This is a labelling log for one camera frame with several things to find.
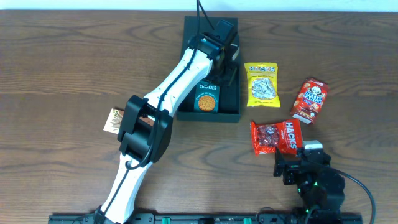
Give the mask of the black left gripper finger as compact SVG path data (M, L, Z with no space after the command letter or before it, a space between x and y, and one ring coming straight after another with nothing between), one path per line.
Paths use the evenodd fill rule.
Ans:
M240 69L240 60L230 60L227 64L228 87L232 85Z
M226 72L212 72L211 83L217 86L223 86L226 83Z

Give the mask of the dark green open box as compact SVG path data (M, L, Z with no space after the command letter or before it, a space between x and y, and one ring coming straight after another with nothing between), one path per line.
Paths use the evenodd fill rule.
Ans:
M239 44L238 35L238 18L236 17L209 17L197 18L194 16L185 16L184 31L183 31L183 44L181 54L184 54L187 48L197 48L197 55L192 64L205 65L205 71L199 75L199 81L194 84L193 89L182 101L177 110L177 119L182 121L208 121L208 122L224 122L235 123L241 117L241 104L240 104L240 69L234 79L234 82L228 87L228 78L226 83L220 86L219 107L217 113L198 113L193 110L195 101L196 85L200 81L211 83L211 73L216 58L224 51L225 46L217 42L212 31L215 29L218 21L226 20L235 25L237 34L231 44Z

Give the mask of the red Hello Panda box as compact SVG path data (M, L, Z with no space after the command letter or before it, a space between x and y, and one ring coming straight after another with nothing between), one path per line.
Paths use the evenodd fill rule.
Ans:
M293 118L314 124L328 95L329 86L315 78L304 81L290 110Z

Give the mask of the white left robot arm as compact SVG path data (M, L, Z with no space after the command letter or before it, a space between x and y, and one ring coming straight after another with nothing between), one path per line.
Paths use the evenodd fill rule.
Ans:
M125 223L130 218L144 176L169 146L175 112L200 81L224 79L226 64L239 53L234 38L197 35L155 90L127 101L117 136L121 144L118 173L110 195L95 212L95 223Z

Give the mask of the red Hacks candy bag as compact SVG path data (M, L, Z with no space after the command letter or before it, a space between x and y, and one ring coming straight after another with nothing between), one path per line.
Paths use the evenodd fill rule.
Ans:
M251 139L254 153L275 153L296 155L303 147L302 130L298 119L289 119L274 124L256 124L251 121Z

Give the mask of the yellow Hacks candy bag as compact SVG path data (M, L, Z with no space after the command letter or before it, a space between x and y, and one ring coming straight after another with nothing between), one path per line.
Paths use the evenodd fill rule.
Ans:
M245 63L248 84L248 107L280 108L277 92L278 66L276 63Z

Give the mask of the brown chocolate stick box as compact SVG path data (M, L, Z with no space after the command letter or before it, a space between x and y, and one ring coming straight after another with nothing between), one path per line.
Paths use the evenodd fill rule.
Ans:
M117 134L119 132L124 110L112 108L105 122L103 130L109 133Z

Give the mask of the teal cookie packet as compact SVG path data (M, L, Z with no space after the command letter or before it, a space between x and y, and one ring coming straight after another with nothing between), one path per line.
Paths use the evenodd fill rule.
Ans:
M198 113L217 113L220 87L206 81L200 81L195 89L193 110Z

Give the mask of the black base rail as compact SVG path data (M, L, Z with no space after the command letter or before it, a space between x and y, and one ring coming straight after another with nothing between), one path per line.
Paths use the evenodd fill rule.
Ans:
M263 213L260 215L154 215L137 213L127 220L131 224L278 224L304 223L305 217L288 214ZM48 224L89 224L98 223L93 214L51 215Z

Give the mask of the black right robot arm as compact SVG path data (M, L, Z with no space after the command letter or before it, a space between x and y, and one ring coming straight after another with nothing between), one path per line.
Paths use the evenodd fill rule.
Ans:
M299 160L288 160L275 151L274 176L285 185L296 185L303 207L292 210L287 223L343 223L345 180L330 167L331 157L323 149L297 151Z

